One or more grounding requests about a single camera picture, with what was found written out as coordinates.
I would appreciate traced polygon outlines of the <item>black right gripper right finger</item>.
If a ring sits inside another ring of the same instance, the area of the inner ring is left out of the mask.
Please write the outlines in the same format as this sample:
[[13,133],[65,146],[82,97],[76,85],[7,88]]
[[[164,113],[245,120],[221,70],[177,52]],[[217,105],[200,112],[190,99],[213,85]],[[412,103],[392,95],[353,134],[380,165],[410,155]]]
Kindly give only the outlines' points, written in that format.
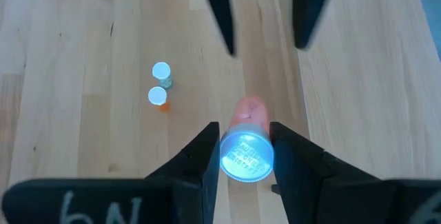
[[287,126],[272,122],[274,174],[289,224],[385,224],[393,183],[330,154]]

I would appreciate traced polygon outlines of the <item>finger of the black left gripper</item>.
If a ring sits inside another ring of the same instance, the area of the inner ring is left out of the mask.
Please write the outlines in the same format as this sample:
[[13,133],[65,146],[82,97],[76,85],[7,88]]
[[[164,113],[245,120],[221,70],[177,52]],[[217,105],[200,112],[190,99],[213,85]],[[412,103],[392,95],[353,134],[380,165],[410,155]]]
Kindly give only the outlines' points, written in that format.
[[208,0],[228,53],[236,55],[234,20],[230,0]]
[[294,45],[305,49],[319,20],[326,0],[292,0]]

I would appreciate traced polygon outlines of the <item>orange medicine bottle white cap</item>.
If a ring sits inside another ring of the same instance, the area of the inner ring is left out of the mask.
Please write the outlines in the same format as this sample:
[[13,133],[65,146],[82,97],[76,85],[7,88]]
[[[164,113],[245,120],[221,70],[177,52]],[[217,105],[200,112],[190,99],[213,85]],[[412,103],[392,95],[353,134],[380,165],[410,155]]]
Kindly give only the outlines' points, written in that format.
[[152,105],[157,107],[160,112],[169,112],[171,109],[167,91],[160,86],[150,89],[148,92],[148,100]]

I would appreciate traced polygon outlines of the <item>teal medicine bottle white cap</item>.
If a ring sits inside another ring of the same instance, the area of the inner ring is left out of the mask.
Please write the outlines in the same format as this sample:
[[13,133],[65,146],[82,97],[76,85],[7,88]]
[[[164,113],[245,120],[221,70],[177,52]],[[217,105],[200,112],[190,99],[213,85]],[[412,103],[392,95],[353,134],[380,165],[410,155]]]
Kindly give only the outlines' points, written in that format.
[[170,66],[163,61],[155,63],[152,67],[152,75],[158,80],[158,84],[165,89],[172,86],[172,72]]

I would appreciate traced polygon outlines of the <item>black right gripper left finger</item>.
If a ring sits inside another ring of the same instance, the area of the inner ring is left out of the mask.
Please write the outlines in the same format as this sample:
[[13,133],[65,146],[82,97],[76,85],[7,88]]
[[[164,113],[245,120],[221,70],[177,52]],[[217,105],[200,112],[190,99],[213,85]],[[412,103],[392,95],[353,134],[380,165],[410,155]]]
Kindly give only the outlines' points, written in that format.
[[213,224],[219,139],[219,123],[209,123],[177,155],[146,177],[159,179],[170,189],[175,223]]

